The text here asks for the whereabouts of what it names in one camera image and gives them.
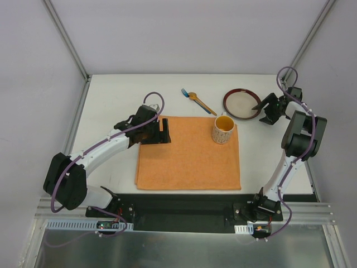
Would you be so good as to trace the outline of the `red rimmed plate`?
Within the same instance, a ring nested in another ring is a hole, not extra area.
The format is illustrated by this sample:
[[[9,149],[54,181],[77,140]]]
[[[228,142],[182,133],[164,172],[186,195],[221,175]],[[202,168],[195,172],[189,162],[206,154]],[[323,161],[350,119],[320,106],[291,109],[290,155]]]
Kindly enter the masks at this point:
[[[261,109],[254,107],[261,104],[261,99],[251,90],[244,88],[232,89],[223,98],[223,107],[227,114],[246,121],[259,116]]]

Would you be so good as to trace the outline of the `orange cloth placemat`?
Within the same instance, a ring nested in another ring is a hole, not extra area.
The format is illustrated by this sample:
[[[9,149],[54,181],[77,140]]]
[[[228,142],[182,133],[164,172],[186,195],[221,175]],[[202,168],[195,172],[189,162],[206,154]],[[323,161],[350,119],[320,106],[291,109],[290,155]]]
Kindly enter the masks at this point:
[[[238,129],[227,143],[212,138],[211,117],[168,118],[171,143],[140,145],[140,190],[241,190]]]

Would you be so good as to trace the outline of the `white floral mug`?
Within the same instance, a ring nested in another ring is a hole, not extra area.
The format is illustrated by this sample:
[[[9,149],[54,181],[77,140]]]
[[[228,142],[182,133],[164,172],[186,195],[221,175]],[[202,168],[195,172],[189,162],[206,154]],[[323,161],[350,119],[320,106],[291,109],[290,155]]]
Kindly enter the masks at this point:
[[[220,116],[217,116],[214,121],[214,126],[211,134],[211,138],[215,143],[225,144],[231,138],[235,127],[235,122],[231,117],[223,112]]]

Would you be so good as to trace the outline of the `blue metal fork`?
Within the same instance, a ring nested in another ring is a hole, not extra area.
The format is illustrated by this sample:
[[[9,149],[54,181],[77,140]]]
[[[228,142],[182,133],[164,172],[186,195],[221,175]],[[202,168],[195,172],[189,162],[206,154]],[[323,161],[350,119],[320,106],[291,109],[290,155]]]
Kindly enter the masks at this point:
[[[184,88],[181,89],[181,92],[183,93],[183,95],[184,95],[186,98],[189,98],[190,100],[194,101],[197,105],[199,105],[205,112],[207,112],[208,114],[211,113],[211,112],[210,112],[208,109],[206,109],[201,103],[199,103],[198,100],[191,98],[191,97],[189,96],[188,92],[187,92]]]

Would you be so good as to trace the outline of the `gold spoon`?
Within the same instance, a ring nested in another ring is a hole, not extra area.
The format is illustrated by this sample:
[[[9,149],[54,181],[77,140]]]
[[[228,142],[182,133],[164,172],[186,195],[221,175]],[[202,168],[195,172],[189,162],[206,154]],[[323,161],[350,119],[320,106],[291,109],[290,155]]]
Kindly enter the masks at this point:
[[[215,113],[215,112],[214,112],[211,108],[209,108],[203,101],[201,101],[201,100],[198,98],[198,96],[197,96],[196,93],[194,93],[194,92],[189,92],[189,96],[190,96],[191,98],[193,98],[193,99],[198,100],[199,103],[201,103],[206,109],[208,109],[208,110],[211,112],[211,114],[212,114],[213,116],[217,116],[217,113]]]

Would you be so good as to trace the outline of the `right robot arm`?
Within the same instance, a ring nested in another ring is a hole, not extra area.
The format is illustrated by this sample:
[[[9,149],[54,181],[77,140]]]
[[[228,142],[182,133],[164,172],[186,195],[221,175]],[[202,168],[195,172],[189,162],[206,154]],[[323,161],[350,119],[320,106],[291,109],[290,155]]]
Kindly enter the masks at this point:
[[[281,142],[282,157],[268,183],[247,207],[250,221],[268,221],[281,210],[283,195],[295,172],[317,154],[327,119],[307,108],[302,101],[302,89],[298,87],[289,87],[279,98],[271,93],[252,109],[263,109],[266,116],[260,121],[268,125],[275,124],[282,116],[290,121]]]

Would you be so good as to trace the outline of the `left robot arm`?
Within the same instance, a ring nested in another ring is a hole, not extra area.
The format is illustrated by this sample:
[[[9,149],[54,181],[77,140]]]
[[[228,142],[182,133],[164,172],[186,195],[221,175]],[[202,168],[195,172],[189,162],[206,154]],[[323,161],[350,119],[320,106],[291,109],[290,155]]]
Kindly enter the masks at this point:
[[[118,203],[115,194],[104,186],[91,186],[89,175],[114,155],[133,145],[170,143],[168,119],[158,117],[158,105],[141,105],[136,114],[118,122],[107,136],[71,155],[56,154],[47,172],[43,189],[52,202],[73,210],[81,205],[98,207],[106,217],[114,216]]]

